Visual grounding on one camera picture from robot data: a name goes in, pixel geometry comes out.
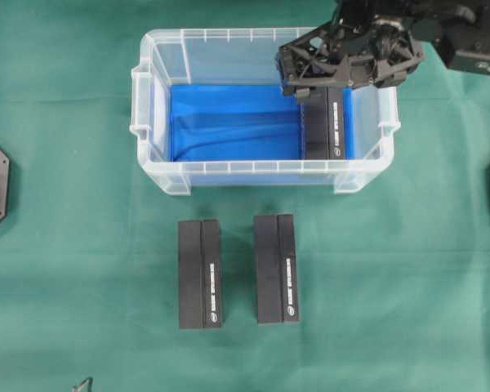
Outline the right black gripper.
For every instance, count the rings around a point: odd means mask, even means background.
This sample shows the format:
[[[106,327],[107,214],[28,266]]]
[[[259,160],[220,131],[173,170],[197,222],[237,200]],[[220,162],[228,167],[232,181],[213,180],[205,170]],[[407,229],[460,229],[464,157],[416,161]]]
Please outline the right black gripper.
[[[366,33],[376,24],[392,28],[377,31],[372,53]],[[443,39],[478,47],[476,1],[339,1],[331,24],[278,49],[281,89],[303,101],[321,87],[397,87],[424,59],[419,41]]]

